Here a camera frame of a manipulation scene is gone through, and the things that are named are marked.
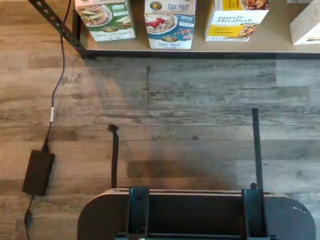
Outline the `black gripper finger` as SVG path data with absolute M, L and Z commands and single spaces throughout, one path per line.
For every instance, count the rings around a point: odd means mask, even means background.
M 112 133 L 111 187 L 117 187 L 119 135 L 118 126 L 110 124 L 107 130 Z M 150 188 L 134 186 L 129 189 L 126 236 L 145 238 L 148 234 Z
M 259 110 L 251 109 L 256 182 L 249 189 L 241 190 L 243 205 L 244 233 L 246 238 L 268 238 L 264 205 L 263 167 Z

